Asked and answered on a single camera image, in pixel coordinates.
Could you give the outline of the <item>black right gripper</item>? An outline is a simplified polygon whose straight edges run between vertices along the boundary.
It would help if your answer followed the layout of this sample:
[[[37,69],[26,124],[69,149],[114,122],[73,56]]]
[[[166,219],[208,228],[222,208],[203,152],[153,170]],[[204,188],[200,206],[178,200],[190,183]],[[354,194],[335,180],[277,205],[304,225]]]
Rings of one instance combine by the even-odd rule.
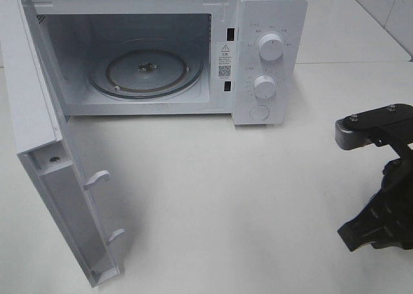
[[[373,145],[389,146],[398,157],[385,165],[379,191],[338,229],[339,236],[350,251],[367,244],[411,250],[412,214],[397,210],[412,209],[412,106],[390,104],[342,119],[348,129],[367,132]]]

